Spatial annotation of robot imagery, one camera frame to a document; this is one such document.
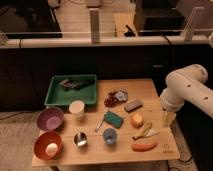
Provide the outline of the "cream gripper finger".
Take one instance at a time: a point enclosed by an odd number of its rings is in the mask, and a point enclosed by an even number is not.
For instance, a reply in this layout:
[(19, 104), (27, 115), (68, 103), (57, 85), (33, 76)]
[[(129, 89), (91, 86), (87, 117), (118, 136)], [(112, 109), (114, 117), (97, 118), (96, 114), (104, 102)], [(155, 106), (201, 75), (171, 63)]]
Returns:
[(169, 127), (172, 122), (175, 120), (176, 114), (174, 112), (168, 112), (164, 111), (163, 112), (163, 118), (162, 118), (162, 123), (164, 127)]

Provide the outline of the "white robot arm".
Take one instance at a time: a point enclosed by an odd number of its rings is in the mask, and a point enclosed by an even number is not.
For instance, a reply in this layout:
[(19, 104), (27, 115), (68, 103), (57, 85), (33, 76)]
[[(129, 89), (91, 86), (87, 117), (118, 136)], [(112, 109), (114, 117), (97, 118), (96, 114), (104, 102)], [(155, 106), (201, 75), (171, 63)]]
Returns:
[(162, 124), (169, 127), (186, 101), (189, 101), (213, 119), (213, 90), (205, 86), (207, 70), (192, 64), (170, 72), (165, 79), (166, 88), (160, 94), (164, 110)]

